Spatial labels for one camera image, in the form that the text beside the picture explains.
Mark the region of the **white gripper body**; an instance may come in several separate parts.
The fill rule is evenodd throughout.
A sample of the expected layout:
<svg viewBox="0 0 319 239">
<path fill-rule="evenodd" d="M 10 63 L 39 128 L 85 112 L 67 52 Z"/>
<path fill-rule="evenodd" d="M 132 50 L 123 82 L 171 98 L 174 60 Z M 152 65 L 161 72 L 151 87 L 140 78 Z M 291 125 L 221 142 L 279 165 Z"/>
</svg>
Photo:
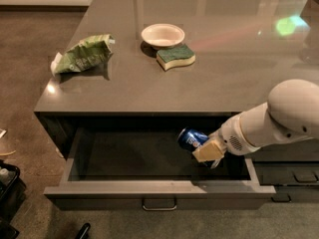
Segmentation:
<svg viewBox="0 0 319 239">
<path fill-rule="evenodd" d="M 217 131 L 209 135 L 222 152 L 245 155 L 258 150 L 258 147 L 252 145 L 244 136 L 240 119 L 241 114 L 228 119 Z"/>
</svg>

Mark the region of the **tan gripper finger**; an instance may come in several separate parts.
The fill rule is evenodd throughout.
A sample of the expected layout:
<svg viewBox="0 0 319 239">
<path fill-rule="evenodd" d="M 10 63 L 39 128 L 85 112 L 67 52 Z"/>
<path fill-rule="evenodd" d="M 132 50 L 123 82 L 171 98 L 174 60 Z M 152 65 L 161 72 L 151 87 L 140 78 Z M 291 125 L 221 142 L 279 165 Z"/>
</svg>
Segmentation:
<svg viewBox="0 0 319 239">
<path fill-rule="evenodd" d="M 192 154 L 198 162 L 214 161 L 224 158 L 225 146 L 217 140 L 209 140 L 199 146 Z"/>
</svg>

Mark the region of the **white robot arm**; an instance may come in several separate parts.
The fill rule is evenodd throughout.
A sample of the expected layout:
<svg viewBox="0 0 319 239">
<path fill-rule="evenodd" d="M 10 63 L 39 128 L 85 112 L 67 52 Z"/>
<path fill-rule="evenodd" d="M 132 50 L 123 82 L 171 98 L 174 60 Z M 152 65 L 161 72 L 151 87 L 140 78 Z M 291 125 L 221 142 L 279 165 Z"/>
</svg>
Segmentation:
<svg viewBox="0 0 319 239">
<path fill-rule="evenodd" d="M 192 152 L 198 162 L 216 161 L 229 152 L 245 155 L 272 144 L 319 137 L 319 86 L 288 80 L 274 87 L 267 102 L 231 117 Z"/>
</svg>

